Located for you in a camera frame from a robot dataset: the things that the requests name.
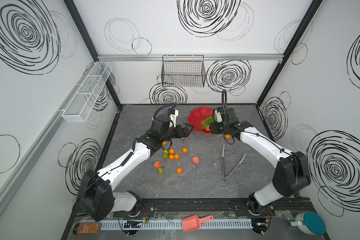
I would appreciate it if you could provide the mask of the red flower-shaped fruit bowl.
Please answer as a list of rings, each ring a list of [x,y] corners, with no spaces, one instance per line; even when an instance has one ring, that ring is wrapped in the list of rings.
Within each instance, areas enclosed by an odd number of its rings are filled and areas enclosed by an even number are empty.
[[[188,117],[188,122],[194,127],[194,131],[210,134],[210,131],[202,129],[202,125],[205,123],[207,117],[211,117],[213,113],[214,109],[212,108],[200,107],[198,109],[194,109]]]

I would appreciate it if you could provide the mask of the green fake grape bunch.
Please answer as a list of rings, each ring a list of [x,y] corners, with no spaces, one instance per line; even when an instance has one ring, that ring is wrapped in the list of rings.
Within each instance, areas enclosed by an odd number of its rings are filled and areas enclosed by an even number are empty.
[[[201,130],[209,130],[209,126],[214,122],[214,118],[212,116],[207,117],[205,120],[201,121]]]

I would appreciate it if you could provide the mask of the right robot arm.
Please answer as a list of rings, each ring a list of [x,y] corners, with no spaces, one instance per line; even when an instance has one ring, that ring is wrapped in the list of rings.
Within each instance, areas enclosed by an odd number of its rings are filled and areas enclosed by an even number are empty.
[[[291,197],[311,184],[308,159],[304,153],[285,149],[249,122],[240,122],[233,108],[214,109],[212,120],[212,134],[230,135],[249,145],[275,168],[272,181],[249,196],[247,205],[252,215],[262,214],[269,204]]]

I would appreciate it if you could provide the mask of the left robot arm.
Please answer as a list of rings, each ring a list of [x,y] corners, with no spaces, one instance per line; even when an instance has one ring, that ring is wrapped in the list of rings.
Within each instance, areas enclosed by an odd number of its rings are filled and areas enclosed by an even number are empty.
[[[87,171],[82,178],[76,204],[93,220],[99,222],[109,213],[126,212],[138,215],[141,198],[132,191],[115,192],[117,185],[139,164],[149,159],[163,146],[163,142],[183,139],[191,135],[194,127],[185,123],[178,125],[177,110],[164,115],[154,114],[151,127],[135,138],[131,149],[110,165]]]

